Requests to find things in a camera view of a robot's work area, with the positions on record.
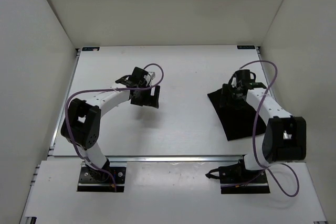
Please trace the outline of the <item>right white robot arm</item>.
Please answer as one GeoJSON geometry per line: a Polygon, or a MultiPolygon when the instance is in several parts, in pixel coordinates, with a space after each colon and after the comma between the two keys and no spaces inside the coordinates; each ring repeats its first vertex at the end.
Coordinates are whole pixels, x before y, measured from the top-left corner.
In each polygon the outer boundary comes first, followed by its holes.
{"type": "Polygon", "coordinates": [[[255,73],[237,70],[228,83],[207,96],[227,140],[250,137],[253,142],[252,152],[237,164],[218,168],[222,183],[241,186],[255,180],[272,164],[305,159],[305,119],[283,109],[268,94],[267,87],[256,81],[255,73]]]}

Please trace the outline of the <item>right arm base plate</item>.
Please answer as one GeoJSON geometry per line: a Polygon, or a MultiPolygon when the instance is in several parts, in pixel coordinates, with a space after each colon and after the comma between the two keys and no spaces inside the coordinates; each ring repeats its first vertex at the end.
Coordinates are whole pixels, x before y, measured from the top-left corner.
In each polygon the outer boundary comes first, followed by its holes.
{"type": "Polygon", "coordinates": [[[238,165],[219,167],[222,195],[269,194],[269,184],[263,170],[245,170],[238,165]]]}

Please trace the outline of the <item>black skirt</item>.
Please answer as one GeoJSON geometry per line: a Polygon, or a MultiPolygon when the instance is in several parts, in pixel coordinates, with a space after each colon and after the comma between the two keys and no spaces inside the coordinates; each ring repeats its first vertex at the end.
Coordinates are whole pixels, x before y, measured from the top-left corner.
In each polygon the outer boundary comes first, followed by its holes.
{"type": "Polygon", "coordinates": [[[207,96],[218,115],[228,141],[253,135],[256,110],[251,105],[224,88],[207,96]]]}

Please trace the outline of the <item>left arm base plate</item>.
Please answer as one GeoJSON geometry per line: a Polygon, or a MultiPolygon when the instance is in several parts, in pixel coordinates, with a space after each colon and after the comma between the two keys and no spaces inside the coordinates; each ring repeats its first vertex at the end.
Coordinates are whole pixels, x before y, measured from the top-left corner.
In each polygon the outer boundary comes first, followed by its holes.
{"type": "Polygon", "coordinates": [[[106,173],[103,173],[102,176],[94,174],[89,167],[83,165],[78,178],[77,191],[123,193],[126,171],[126,167],[110,166],[110,173],[115,180],[114,184],[111,177],[106,173]]]}

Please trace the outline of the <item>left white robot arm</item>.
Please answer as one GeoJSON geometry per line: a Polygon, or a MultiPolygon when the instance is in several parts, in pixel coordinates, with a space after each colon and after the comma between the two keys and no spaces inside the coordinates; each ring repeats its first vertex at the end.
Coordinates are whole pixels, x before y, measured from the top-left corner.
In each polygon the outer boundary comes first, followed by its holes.
{"type": "Polygon", "coordinates": [[[160,83],[154,79],[155,72],[135,67],[108,88],[78,91],[66,101],[61,135],[98,182],[116,184],[110,161],[98,144],[102,117],[125,102],[159,108],[160,83]]]}

